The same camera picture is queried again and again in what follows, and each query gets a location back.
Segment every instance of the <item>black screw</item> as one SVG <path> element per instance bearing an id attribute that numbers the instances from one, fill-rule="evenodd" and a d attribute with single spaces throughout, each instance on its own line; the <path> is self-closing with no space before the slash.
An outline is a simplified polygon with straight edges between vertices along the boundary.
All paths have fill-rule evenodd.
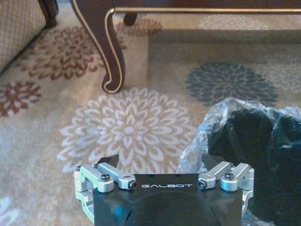
<path id="1" fill-rule="evenodd" d="M 226 180 L 233 180 L 234 174 L 233 173 L 225 173 L 225 179 Z"/>
<path id="2" fill-rule="evenodd" d="M 136 181 L 131 181 L 131 182 L 128 184 L 128 187 L 129 187 L 129 189 L 134 190 L 134 189 L 137 187 Z"/>
<path id="3" fill-rule="evenodd" d="M 205 190 L 206 187 L 207 187 L 206 181 L 200 180 L 200 181 L 198 182 L 198 187 L 199 187 L 201 190 Z"/>
<path id="4" fill-rule="evenodd" d="M 102 180 L 103 182 L 109 181 L 109 180 L 110 180 L 110 175 L 107 174 L 107 173 L 102 174 L 102 175 L 101 175 L 101 180 Z"/>

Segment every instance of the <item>plastic bag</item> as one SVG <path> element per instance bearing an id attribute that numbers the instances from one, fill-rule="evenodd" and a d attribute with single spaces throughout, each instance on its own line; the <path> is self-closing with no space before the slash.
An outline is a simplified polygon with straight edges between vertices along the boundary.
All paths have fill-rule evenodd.
<path id="1" fill-rule="evenodd" d="M 180 156 L 178 172 L 205 172 L 203 153 L 252 165 L 254 197 L 248 209 L 256 217 L 277 226 L 301 225 L 301 109 L 227 98 L 206 115 Z M 273 225 L 247 221 L 250 217 L 243 218 L 244 225 Z"/>

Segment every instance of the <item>blue-gray flower motif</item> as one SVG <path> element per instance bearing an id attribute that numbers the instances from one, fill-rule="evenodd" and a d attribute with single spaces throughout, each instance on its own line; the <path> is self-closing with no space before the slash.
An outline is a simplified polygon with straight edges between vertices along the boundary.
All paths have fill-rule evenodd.
<path id="1" fill-rule="evenodd" d="M 208 107 L 227 97 L 275 106 L 278 97 L 271 82 L 240 64 L 206 63 L 195 68 L 186 83 L 191 95 Z"/>

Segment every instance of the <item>floor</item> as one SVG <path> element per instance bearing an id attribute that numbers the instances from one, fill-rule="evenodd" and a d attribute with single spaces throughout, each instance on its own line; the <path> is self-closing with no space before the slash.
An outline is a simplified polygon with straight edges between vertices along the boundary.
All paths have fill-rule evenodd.
<path id="1" fill-rule="evenodd" d="M 227 97 L 301 107 L 301 16 L 114 16 L 124 88 L 101 89 L 103 63 L 68 1 L 0 76 L 0 225 L 90 225 L 72 172 L 118 153 L 130 173 L 173 173 L 211 107 Z M 253 222 L 271 225 L 251 213 Z"/>

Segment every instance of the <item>wooden table leg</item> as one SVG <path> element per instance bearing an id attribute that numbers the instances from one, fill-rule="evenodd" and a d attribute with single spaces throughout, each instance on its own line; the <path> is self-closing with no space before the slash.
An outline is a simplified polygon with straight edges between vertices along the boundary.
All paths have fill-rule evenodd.
<path id="1" fill-rule="evenodd" d="M 123 18 L 123 22 L 126 26 L 132 26 L 136 22 L 137 19 L 137 13 L 126 13 L 126 15 Z"/>
<path id="2" fill-rule="evenodd" d="M 71 0 L 79 20 L 93 39 L 106 68 L 102 87 L 107 93 L 118 92 L 125 79 L 125 63 L 113 27 L 112 0 Z"/>

